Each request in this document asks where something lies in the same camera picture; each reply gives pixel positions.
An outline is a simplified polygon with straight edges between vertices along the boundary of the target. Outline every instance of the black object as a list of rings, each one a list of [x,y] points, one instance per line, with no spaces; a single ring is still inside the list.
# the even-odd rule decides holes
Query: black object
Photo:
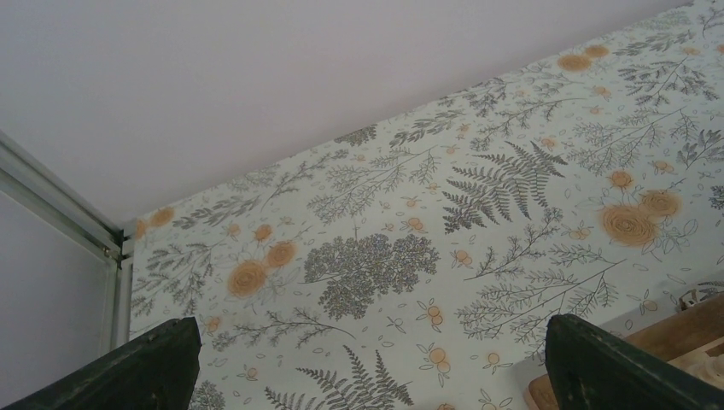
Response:
[[[168,320],[3,410],[185,410],[200,350],[194,318]]]
[[[561,410],[724,408],[724,392],[573,314],[546,333],[546,368]]]

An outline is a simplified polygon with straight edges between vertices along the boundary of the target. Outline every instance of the wooden edge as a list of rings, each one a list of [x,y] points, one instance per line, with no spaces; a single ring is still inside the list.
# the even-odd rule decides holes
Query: wooden edge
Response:
[[[658,359],[670,361],[721,337],[724,337],[724,295],[670,316],[623,340]],[[539,410],[558,410],[547,374],[530,382],[526,394],[530,394]]]

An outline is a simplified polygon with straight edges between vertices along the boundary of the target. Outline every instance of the white panel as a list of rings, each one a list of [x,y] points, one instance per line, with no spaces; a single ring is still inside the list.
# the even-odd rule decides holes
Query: white panel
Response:
[[[117,224],[687,0],[0,5],[0,128]]]
[[[102,352],[107,262],[0,193],[0,407]]]

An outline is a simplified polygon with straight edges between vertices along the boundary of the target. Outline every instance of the table surface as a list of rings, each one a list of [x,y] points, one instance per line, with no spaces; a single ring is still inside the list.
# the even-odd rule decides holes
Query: table surface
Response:
[[[144,215],[131,336],[197,318],[196,409],[524,408],[553,314],[627,334],[724,266],[722,24],[697,0]]]

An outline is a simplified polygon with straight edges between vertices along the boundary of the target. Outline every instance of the white wall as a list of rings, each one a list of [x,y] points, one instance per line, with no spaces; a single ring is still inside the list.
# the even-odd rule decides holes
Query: white wall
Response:
[[[0,407],[99,355],[105,261],[0,192]]]
[[[4,0],[0,129],[116,223],[686,0]]]

